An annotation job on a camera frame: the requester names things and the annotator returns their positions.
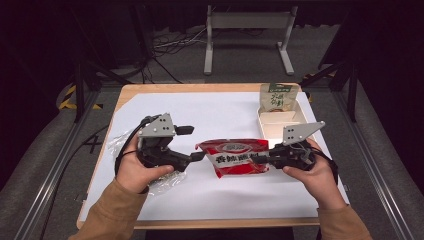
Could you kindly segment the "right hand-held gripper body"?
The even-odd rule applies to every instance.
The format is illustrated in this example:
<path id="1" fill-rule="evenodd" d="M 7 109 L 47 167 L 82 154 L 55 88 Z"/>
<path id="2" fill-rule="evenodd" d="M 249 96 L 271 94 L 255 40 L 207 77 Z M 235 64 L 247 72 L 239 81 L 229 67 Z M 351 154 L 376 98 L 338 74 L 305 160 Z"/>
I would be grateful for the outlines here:
<path id="1" fill-rule="evenodd" d="M 283 147 L 284 152 L 279 156 L 269 155 L 269 163 L 277 169 L 290 166 L 310 170 L 316 160 L 307 138 L 324 126 L 324 121 L 285 126 L 282 142 L 275 145 L 275 147 Z"/>

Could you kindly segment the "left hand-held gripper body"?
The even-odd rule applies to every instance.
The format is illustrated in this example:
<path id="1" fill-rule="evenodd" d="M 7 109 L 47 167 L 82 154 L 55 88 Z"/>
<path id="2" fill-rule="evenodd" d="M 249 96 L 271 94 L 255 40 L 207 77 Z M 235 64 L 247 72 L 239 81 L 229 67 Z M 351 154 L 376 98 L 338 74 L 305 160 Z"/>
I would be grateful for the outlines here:
<path id="1" fill-rule="evenodd" d="M 168 145 L 177 135 L 169 113 L 146 117 L 147 124 L 138 131 L 137 156 L 145 167 L 171 165 L 175 171 L 184 172 L 190 156 L 171 150 Z"/>

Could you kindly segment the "white divided plastic box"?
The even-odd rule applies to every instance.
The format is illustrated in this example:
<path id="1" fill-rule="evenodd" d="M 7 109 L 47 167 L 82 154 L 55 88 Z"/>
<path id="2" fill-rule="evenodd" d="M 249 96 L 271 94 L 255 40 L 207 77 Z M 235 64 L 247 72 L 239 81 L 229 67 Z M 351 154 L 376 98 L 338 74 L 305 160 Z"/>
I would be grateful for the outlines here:
<path id="1" fill-rule="evenodd" d="M 274 148 L 283 140 L 283 128 L 289 125 L 319 122 L 314 119 L 311 112 L 304 111 L 304 103 L 296 101 L 294 109 L 286 112 L 261 112 L 258 110 L 258 122 L 261 137 L 269 143 L 269 148 Z"/>

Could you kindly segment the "red snack packet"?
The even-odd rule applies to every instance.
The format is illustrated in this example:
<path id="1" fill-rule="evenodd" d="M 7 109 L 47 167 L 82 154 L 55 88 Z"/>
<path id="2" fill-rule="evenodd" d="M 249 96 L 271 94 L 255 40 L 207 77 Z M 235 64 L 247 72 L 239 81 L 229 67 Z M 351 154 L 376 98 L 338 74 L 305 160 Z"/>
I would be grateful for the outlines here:
<path id="1" fill-rule="evenodd" d="M 268 155 L 264 139 L 213 139 L 196 145 L 212 163 L 218 178 L 224 175 L 260 174 L 269 170 L 268 164 L 254 163 L 252 157 Z"/>

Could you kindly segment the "clear bag of dark snacks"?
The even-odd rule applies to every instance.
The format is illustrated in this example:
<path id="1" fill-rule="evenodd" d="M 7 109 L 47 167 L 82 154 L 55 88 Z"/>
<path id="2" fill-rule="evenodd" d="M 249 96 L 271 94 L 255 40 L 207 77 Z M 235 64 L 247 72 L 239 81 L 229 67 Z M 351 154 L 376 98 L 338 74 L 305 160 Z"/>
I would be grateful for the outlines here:
<path id="1" fill-rule="evenodd" d="M 132 130 L 125 131 L 107 141 L 106 148 L 114 159 L 118 157 L 119 152 L 121 151 L 125 142 L 128 140 L 131 133 Z M 173 173 L 162 176 L 149 184 L 149 195 L 155 196 L 164 194 L 183 182 L 186 177 L 186 172 L 179 171 L 174 171 Z"/>

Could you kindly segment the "green and beige snack packet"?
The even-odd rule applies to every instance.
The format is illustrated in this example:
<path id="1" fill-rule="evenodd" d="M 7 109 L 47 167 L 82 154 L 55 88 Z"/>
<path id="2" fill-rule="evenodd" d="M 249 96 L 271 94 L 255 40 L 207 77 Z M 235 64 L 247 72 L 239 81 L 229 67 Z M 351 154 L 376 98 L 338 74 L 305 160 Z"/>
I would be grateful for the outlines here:
<path id="1" fill-rule="evenodd" d="M 297 84 L 266 83 L 260 86 L 261 112 L 286 112 L 294 109 Z"/>

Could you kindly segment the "person's left hand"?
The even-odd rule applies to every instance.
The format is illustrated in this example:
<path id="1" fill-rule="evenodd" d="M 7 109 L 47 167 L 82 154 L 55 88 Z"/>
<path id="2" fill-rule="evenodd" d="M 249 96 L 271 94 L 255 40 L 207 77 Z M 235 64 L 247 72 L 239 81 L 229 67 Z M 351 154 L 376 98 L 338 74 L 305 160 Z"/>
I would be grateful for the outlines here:
<path id="1" fill-rule="evenodd" d="M 142 193 L 150 182 L 172 173 L 174 168 L 171 165 L 146 168 L 137 157 L 137 145 L 138 137 L 134 136 L 124 150 L 116 181 L 130 192 Z"/>

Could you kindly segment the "person's right hand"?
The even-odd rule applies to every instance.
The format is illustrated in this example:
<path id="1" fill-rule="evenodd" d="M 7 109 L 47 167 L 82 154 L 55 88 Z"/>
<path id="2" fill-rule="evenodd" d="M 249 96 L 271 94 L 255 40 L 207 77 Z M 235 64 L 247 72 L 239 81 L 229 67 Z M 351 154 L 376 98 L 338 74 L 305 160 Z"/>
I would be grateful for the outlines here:
<path id="1" fill-rule="evenodd" d="M 347 206 L 334 180 L 330 165 L 322 156 L 316 157 L 316 164 L 309 171 L 286 166 L 283 172 L 303 183 L 320 210 L 336 210 Z"/>

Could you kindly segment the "white paper sheet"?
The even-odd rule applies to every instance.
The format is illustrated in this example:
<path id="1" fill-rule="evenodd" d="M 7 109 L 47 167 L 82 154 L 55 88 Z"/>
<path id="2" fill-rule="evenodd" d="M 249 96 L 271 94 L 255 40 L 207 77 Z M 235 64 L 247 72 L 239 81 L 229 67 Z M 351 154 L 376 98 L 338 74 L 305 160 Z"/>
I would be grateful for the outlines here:
<path id="1" fill-rule="evenodd" d="M 170 147 L 190 153 L 197 143 L 218 138 L 261 136 L 257 92 L 141 93 L 111 120 L 106 142 L 133 130 L 149 115 L 168 112 L 176 125 L 192 125 L 194 133 L 178 136 Z M 316 225 L 317 204 L 302 183 L 275 168 L 266 173 L 217 177 L 211 162 L 192 163 L 186 178 L 170 190 L 150 195 L 137 226 L 218 228 L 241 225 Z"/>

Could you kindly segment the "yellow and black hazard tape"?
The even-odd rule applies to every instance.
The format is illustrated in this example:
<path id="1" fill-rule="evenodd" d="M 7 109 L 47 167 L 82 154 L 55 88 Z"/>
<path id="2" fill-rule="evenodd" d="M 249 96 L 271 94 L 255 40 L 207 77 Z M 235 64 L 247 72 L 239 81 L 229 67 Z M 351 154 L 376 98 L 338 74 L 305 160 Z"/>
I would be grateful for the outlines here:
<path id="1" fill-rule="evenodd" d="M 72 95 L 76 92 L 76 85 L 71 84 L 69 89 L 66 91 L 63 100 L 59 104 L 59 109 L 76 109 L 77 105 L 75 103 L 71 103 L 70 100 L 72 98 Z"/>
<path id="2" fill-rule="evenodd" d="M 324 79 L 333 79 L 334 76 L 335 76 L 335 74 L 336 74 L 336 72 L 329 73 L 329 74 L 324 75 L 323 78 Z M 302 80 L 307 80 L 309 78 L 312 78 L 314 75 L 315 74 L 306 74 L 306 75 L 303 76 L 303 79 Z M 311 103 L 313 101 L 313 98 L 312 98 L 311 93 L 310 92 L 305 92 L 305 94 L 306 94 L 306 97 L 307 97 L 309 103 Z"/>

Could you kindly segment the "grey metal stand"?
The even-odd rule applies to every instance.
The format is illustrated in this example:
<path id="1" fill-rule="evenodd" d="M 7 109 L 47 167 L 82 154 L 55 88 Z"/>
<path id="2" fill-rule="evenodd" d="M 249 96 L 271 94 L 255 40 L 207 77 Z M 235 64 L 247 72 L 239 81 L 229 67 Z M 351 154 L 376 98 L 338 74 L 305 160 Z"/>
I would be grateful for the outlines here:
<path id="1" fill-rule="evenodd" d="M 284 38 L 276 44 L 283 62 L 286 74 L 294 74 L 290 57 L 287 52 L 288 42 L 291 36 L 294 22 L 297 16 L 298 7 L 294 6 L 290 10 L 282 12 L 216 12 L 209 5 L 207 9 L 206 32 L 207 43 L 205 51 L 204 70 L 205 75 L 212 74 L 213 67 L 213 41 L 214 29 L 282 29 Z"/>

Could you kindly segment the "black metal frame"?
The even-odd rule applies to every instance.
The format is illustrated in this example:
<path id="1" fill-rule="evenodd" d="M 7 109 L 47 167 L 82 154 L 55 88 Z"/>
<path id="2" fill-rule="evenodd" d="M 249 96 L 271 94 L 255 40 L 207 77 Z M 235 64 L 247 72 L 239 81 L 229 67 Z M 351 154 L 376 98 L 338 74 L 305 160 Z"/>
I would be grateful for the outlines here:
<path id="1" fill-rule="evenodd" d="M 347 113 L 352 122 L 356 121 L 355 107 L 358 85 L 358 69 L 354 60 L 343 60 L 332 64 L 317 72 L 312 78 L 302 80 L 299 85 L 306 87 L 324 77 L 324 75 L 336 72 L 334 78 L 329 83 L 332 91 L 340 92 L 345 84 L 348 84 Z"/>
<path id="2" fill-rule="evenodd" d="M 90 45 L 91 42 L 86 36 L 86 32 L 78 16 L 75 14 L 75 8 L 71 5 L 67 5 L 66 8 L 70 13 L 70 19 L 74 22 L 72 33 L 74 50 L 72 53 L 75 55 L 74 84 L 76 86 L 77 105 L 75 123 L 80 123 L 87 112 L 92 108 L 93 96 L 102 88 L 101 79 L 96 75 L 97 72 L 100 72 L 107 78 L 121 85 L 129 84 L 129 81 L 106 69 L 90 56 L 88 45 Z"/>

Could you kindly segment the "aluminium rail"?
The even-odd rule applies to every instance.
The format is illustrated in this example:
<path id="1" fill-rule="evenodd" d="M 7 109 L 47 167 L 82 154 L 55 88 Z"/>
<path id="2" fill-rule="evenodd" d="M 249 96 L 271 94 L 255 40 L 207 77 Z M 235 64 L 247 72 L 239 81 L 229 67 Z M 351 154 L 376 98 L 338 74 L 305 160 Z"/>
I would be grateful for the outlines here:
<path id="1" fill-rule="evenodd" d="M 383 205 L 383 208 L 388 215 L 388 218 L 396 232 L 397 237 L 400 240 L 416 240 L 413 236 L 400 208 L 395 201 L 392 191 L 387 185 L 381 171 L 379 170 L 377 163 L 365 141 L 365 138 L 360 131 L 358 125 L 351 120 L 350 115 L 347 112 L 347 103 L 343 96 L 339 92 L 334 92 L 333 97 L 340 108 L 345 121 L 347 122 L 348 128 L 350 129 L 357 146 L 363 156 L 362 163 L 367 171 L 368 176 L 376 190 L 376 193 Z"/>
<path id="2" fill-rule="evenodd" d="M 59 186 L 61 174 L 65 170 L 67 161 L 70 159 L 71 148 L 84 122 L 86 121 L 89 112 L 95 104 L 98 95 L 99 93 L 97 91 L 89 92 L 87 97 L 82 100 L 82 104 L 78 106 L 77 115 L 66 135 L 64 144 L 55 158 L 45 180 L 41 184 L 41 187 L 38 190 L 37 195 L 13 240 L 28 240 L 34 231 L 44 209 Z"/>

